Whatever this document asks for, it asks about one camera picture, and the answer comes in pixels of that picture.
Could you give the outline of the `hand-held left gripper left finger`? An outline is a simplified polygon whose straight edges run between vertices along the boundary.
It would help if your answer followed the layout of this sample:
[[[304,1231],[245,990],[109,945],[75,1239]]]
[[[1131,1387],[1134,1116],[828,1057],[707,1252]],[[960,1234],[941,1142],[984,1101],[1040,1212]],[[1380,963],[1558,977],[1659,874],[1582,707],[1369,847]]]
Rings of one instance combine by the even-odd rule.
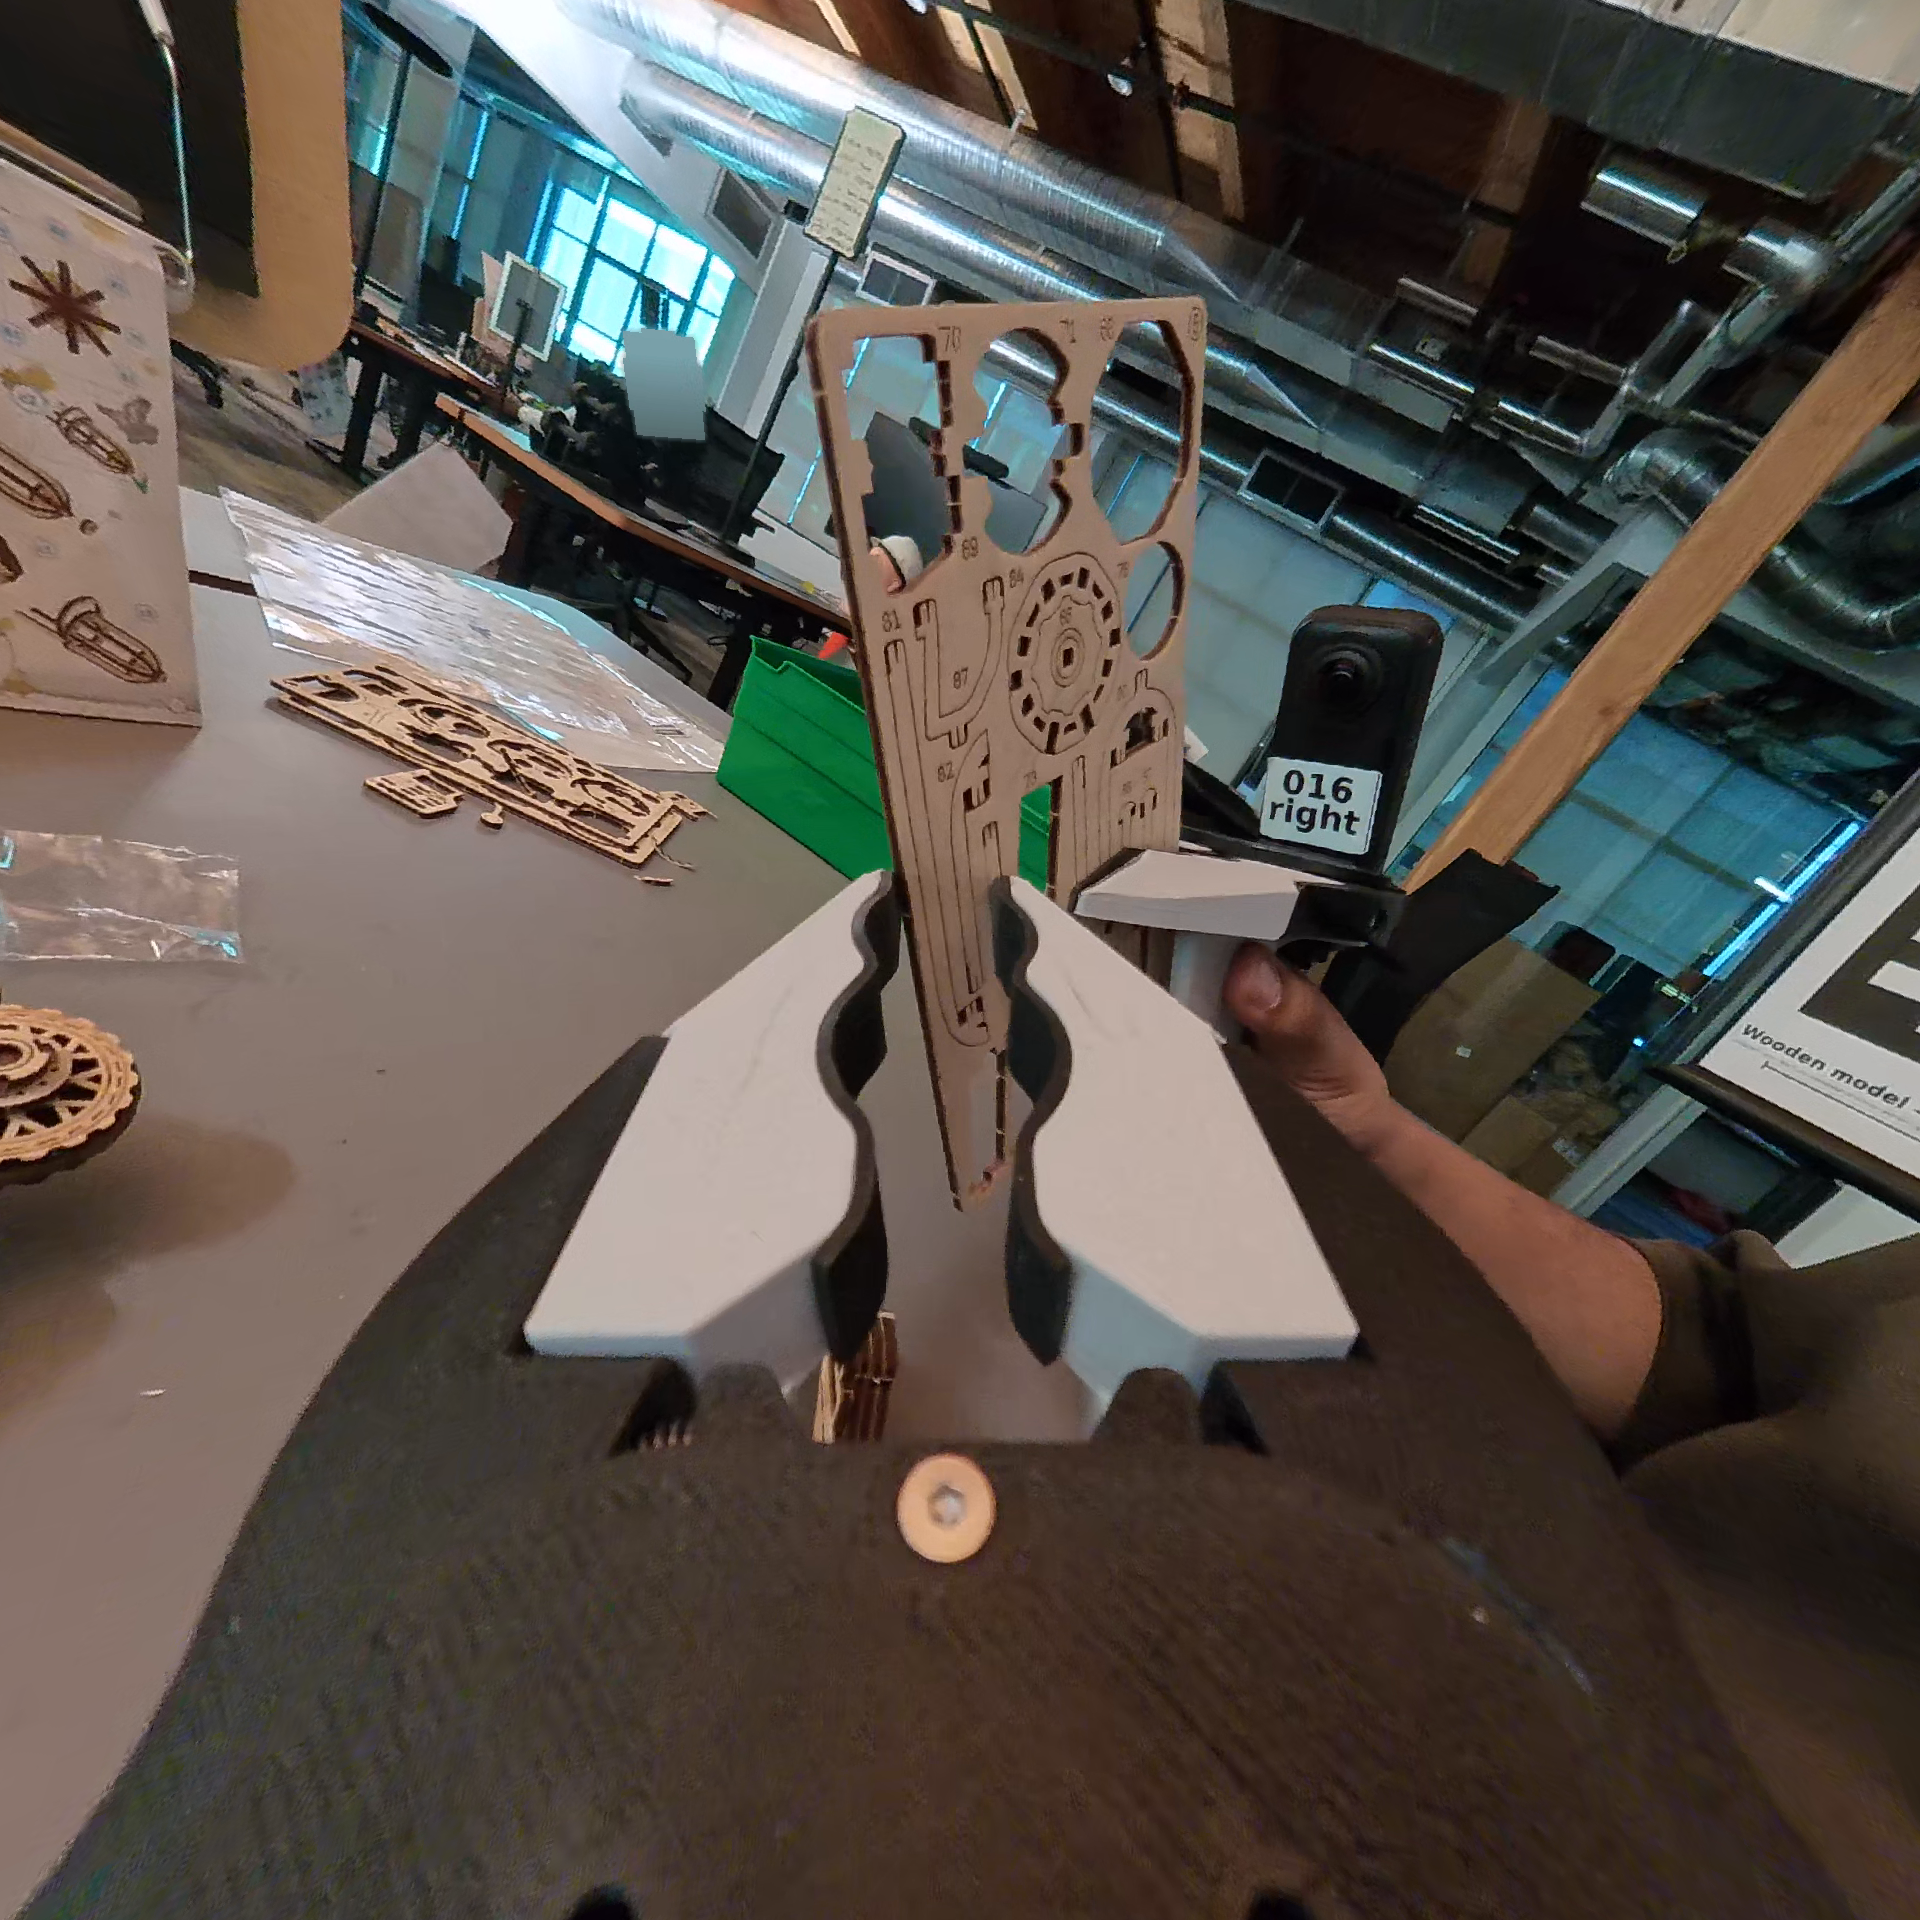
[[[847,883],[660,1035],[524,1323],[547,1357],[665,1357],[782,1389],[847,1362],[887,1285],[872,1127],[896,875]]]

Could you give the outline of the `wooden puzzle part sheet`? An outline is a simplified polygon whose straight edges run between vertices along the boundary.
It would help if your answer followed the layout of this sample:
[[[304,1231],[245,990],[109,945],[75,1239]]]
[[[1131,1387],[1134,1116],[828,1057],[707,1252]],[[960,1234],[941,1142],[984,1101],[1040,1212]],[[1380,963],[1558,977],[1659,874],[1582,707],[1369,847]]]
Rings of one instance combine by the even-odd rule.
[[[1167,353],[1177,387],[1167,491],[1136,535],[1097,501],[1101,377],[1128,334]],[[1022,548],[989,530],[965,455],[987,426],[989,348],[1040,354],[1063,446],[1044,466],[1056,517]],[[872,457],[847,415],[856,348],[905,340],[933,373],[935,533],[889,585],[864,506]],[[937,303],[829,310],[807,329],[807,375],[843,545],[843,582],[903,892],[935,1114],[953,1202],[980,1205],[1007,1154],[1007,998],[991,959],[989,889],[1019,874],[1022,802],[1049,796],[1044,892],[1181,837],[1183,655],[1192,585],[1208,314],[1200,298]]]

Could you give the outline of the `person's right forearm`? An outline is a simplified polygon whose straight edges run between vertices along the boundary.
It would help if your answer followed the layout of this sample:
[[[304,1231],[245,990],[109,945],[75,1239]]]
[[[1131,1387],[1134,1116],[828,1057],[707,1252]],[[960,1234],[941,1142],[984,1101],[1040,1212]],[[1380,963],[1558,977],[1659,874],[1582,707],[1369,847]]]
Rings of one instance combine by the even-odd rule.
[[[1316,1075],[1300,1091],[1476,1266],[1587,1426],[1617,1438],[1663,1330],[1645,1258],[1436,1133],[1377,1075]]]

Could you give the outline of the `grey desk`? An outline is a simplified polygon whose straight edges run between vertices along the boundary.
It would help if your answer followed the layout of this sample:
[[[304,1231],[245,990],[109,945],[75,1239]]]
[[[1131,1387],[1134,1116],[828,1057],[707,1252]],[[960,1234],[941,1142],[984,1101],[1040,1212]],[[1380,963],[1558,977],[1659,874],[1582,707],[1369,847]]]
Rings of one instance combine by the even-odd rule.
[[[228,857],[237,963],[6,963],[135,1053],[99,1159],[4,1190],[1,1906],[141,1737],[251,1497],[398,1274],[636,1041],[840,879],[707,775],[643,879],[272,703],[301,670],[196,587],[196,729],[4,713],[4,827]]]

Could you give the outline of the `wooden spaceship model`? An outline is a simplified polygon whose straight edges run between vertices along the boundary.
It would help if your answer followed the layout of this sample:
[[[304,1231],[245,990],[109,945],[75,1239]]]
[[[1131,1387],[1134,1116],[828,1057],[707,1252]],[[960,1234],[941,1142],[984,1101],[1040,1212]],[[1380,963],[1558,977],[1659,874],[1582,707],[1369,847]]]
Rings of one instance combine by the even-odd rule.
[[[825,1355],[812,1418],[816,1445],[877,1443],[897,1371],[897,1321],[879,1310],[852,1361]]]

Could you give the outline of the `brown cardboard boxes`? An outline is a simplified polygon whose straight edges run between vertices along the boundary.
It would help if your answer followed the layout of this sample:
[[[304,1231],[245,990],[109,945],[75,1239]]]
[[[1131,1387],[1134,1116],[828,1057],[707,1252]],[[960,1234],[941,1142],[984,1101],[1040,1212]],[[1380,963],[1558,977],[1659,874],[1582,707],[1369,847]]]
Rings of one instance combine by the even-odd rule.
[[[1391,1097],[1516,1185],[1552,1196],[1622,1118],[1595,990],[1499,940],[1452,974],[1385,1057]]]

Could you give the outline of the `green plastic bin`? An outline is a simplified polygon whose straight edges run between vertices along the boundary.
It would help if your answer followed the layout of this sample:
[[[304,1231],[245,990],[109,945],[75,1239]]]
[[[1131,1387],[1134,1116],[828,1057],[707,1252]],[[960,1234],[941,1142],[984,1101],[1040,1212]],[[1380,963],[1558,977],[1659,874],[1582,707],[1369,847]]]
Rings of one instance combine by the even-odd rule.
[[[852,653],[753,639],[717,781],[851,879],[896,867]]]

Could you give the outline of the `framed black-white marker sign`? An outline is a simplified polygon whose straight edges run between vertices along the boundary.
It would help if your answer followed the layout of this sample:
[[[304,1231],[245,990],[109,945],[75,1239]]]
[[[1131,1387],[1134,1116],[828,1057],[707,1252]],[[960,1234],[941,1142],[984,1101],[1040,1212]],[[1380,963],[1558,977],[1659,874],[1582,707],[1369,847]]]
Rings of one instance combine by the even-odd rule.
[[[1918,781],[1687,1022],[1654,1077],[1918,1215]]]

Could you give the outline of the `large clear plastic sheet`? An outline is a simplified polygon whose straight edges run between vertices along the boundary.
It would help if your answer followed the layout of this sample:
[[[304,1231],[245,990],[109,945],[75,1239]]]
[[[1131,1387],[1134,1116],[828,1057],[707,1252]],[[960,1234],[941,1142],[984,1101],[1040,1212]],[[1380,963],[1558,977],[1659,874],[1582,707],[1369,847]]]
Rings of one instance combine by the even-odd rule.
[[[585,612],[231,489],[221,503],[278,649],[329,665],[400,660],[608,769],[717,770],[719,711]]]

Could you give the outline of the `wooden motorcycle model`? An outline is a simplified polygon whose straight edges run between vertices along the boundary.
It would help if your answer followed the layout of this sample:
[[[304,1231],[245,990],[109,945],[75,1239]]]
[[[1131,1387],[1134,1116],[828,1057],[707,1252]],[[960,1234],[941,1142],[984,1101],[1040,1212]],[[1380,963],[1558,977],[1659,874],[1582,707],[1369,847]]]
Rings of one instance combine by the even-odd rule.
[[[78,1015],[1,1005],[1,1186],[39,1185],[103,1154],[133,1122],[126,1045]]]

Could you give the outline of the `clear plastic bag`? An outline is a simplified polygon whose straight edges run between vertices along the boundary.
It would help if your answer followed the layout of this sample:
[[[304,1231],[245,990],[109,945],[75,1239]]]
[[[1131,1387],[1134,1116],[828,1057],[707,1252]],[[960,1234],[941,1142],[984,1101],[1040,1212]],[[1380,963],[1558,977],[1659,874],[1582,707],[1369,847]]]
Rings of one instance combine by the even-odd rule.
[[[240,963],[237,894],[228,854],[1,830],[1,959]]]

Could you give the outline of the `long wooden background table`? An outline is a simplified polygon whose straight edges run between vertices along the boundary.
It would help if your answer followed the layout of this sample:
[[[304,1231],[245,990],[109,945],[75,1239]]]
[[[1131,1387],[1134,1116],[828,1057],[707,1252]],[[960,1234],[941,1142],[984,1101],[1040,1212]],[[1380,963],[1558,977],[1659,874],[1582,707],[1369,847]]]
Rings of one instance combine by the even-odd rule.
[[[508,484],[511,530],[496,559],[497,580],[576,602],[585,574],[608,569],[620,582],[613,630],[640,649],[656,639],[656,593],[676,593],[717,618],[716,703],[732,707],[757,639],[801,647],[847,630],[847,611],[832,595],[692,521],[617,506],[465,402],[439,397],[437,414],[478,476]]]

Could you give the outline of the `hanging paper sign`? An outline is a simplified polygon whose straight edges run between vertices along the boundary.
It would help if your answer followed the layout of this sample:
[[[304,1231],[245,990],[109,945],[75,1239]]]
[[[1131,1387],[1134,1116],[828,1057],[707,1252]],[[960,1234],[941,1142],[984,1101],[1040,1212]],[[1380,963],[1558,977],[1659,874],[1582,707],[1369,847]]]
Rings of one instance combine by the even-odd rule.
[[[856,259],[894,178],[905,131],[865,110],[847,110],[807,215],[805,233],[836,259]]]

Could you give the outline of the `printed instruction booklet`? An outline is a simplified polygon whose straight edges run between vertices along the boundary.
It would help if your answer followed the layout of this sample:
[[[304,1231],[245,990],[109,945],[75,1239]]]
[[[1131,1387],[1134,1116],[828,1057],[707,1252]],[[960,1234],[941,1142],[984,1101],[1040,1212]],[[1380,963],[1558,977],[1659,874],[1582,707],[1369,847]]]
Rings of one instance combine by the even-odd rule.
[[[1,178],[1,703],[191,729],[165,251]]]

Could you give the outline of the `wooden support post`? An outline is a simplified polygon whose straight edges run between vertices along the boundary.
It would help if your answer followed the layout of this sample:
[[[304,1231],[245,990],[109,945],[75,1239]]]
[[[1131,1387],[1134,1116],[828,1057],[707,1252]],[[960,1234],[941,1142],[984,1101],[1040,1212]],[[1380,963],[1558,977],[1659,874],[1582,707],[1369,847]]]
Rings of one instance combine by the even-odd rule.
[[[1405,879],[1409,892],[1465,852],[1501,867],[1529,842],[1916,377],[1918,260],[1909,259],[1436,839]]]

